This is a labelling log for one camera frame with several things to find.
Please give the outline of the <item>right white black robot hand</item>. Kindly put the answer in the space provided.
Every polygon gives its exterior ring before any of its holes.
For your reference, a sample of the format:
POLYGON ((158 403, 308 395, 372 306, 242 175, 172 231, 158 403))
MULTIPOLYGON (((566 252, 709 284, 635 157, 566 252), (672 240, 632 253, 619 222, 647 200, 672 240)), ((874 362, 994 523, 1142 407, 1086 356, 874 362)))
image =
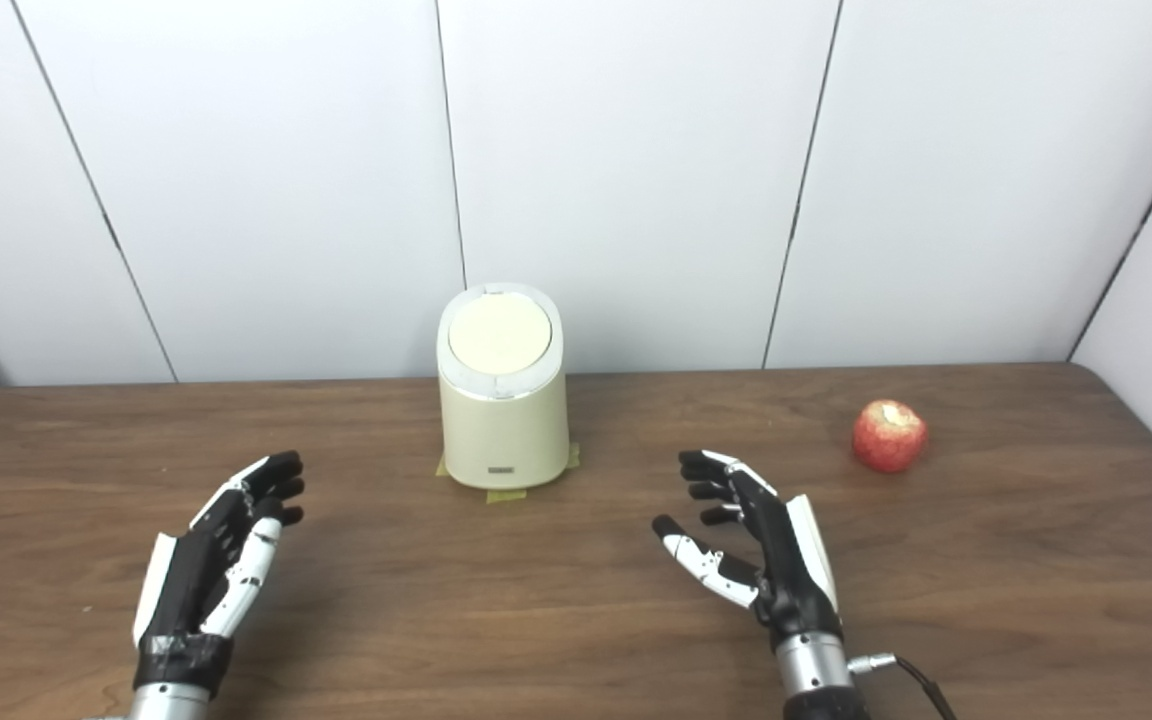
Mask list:
POLYGON ((652 521, 668 555, 723 600, 753 612, 778 644, 791 635, 844 638, 827 553, 808 497, 786 500, 745 461, 717 450, 682 450, 680 475, 696 500, 714 500, 702 523, 736 523, 761 550, 756 566, 685 532, 669 515, 652 521))

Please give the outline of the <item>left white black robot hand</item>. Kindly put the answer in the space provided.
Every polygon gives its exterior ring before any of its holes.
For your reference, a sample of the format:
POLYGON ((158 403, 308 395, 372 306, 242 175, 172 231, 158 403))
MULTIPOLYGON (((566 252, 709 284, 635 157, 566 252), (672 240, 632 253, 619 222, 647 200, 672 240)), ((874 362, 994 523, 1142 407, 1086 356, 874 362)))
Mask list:
POLYGON ((296 450, 234 473, 182 536, 157 535, 132 623, 132 687, 187 685, 212 700, 228 674, 234 635, 268 579, 285 528, 305 511, 296 450))

